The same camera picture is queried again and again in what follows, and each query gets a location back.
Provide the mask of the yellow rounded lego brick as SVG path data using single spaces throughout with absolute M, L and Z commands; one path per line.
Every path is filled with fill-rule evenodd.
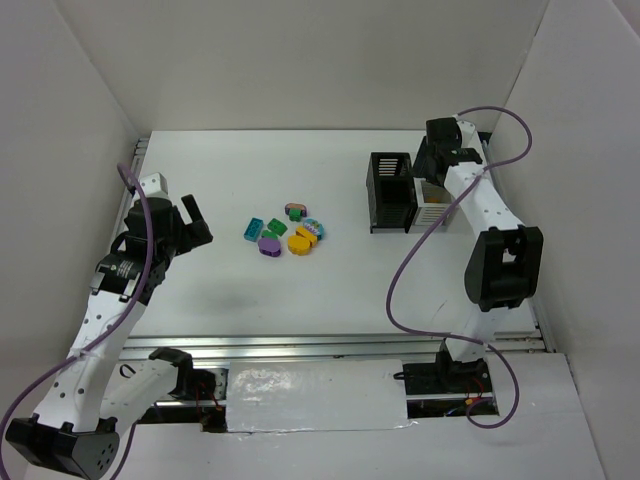
M 312 242 L 306 237 L 292 235 L 287 240 L 288 250 L 298 256 L 307 255 L 313 248 Z

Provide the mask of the teal flower printed lego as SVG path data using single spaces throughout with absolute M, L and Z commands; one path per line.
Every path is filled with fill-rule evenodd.
M 303 227 L 309 232 L 313 233 L 319 240 L 322 240 L 325 236 L 325 229 L 323 224 L 315 219 L 307 218 L 303 222 Z

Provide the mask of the yellow rectangular lego brick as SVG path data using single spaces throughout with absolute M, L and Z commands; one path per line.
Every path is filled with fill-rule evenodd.
M 318 237 L 304 226 L 298 226 L 296 228 L 296 235 L 308 240 L 312 247 L 318 242 Z

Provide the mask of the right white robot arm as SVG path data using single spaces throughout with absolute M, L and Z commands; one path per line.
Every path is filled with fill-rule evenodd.
M 442 376 L 471 375 L 480 370 L 485 344 L 535 293 L 543 234 L 507 207 L 484 154 L 464 144 L 461 122 L 453 116 L 426 122 L 413 173 L 447 191 L 476 237 L 464 272 L 465 292 L 475 309 L 460 334 L 443 340 L 436 356 Z

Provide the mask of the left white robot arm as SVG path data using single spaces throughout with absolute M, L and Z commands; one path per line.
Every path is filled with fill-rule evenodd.
M 62 366 L 44 374 L 51 389 L 28 416 L 9 409 L 6 442 L 30 464 L 81 479 L 101 479 L 113 466 L 121 436 L 164 396 L 209 398 L 216 376 L 194 366 L 185 351 L 159 347 L 121 386 L 107 386 L 131 330 L 142 317 L 172 260 L 212 242 L 196 200 L 182 202 L 185 223 L 167 198 L 136 200 L 126 229 L 98 263 L 87 310 Z

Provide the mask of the white slotted container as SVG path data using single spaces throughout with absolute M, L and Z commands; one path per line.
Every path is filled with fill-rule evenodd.
M 417 209 L 414 214 L 409 232 L 424 233 L 445 212 L 452 202 L 452 197 L 443 187 L 431 184 L 424 178 L 415 178 Z M 425 203 L 425 197 L 438 197 L 440 203 Z

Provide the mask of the teal rectangular lego brick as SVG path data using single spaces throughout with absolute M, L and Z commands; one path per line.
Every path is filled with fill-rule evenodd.
M 260 238 L 263 227 L 264 221 L 262 219 L 252 218 L 244 231 L 244 239 L 250 242 L 256 242 Z

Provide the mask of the black slotted container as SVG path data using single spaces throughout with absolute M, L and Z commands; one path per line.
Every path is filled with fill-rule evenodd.
M 366 177 L 370 232 L 408 233 L 417 210 L 410 155 L 372 152 Z

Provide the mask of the purple rounded lego brick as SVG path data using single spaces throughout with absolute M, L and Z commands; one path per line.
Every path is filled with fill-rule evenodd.
M 269 257 L 279 257 L 281 255 L 281 243 L 277 238 L 262 237 L 257 242 L 259 252 Z

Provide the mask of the green square lego brick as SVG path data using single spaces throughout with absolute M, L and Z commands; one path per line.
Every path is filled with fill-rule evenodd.
M 277 218 L 272 218 L 268 222 L 267 228 L 269 231 L 271 231 L 272 233 L 278 236 L 283 236 L 285 232 L 288 230 L 287 225 L 282 221 L 278 220 Z

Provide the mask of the small green lego brick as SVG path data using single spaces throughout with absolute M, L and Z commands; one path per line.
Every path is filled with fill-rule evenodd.
M 299 222 L 302 218 L 301 211 L 298 209 L 292 209 L 289 211 L 289 219 L 291 221 Z

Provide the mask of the purple printed lego brick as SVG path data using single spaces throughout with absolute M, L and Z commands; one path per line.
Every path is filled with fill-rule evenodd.
M 304 204 L 289 202 L 284 207 L 285 214 L 289 215 L 291 210 L 299 210 L 303 217 L 307 216 L 307 207 Z

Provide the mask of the white taped cover panel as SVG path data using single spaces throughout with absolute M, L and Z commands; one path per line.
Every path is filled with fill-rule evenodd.
M 393 430 L 410 424 L 398 360 L 233 363 L 233 433 Z

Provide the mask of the aluminium frame rail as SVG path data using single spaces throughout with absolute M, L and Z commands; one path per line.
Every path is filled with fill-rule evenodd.
M 132 337 L 120 359 L 140 361 L 158 348 L 185 351 L 196 360 L 343 359 L 395 356 L 413 358 L 436 353 L 437 338 L 408 334 L 330 336 Z

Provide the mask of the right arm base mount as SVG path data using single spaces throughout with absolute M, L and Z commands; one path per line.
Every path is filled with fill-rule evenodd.
M 479 373 L 443 380 L 435 364 L 405 363 L 393 378 L 405 389 L 410 419 L 464 417 L 469 406 L 480 401 L 473 415 L 497 415 L 487 367 Z

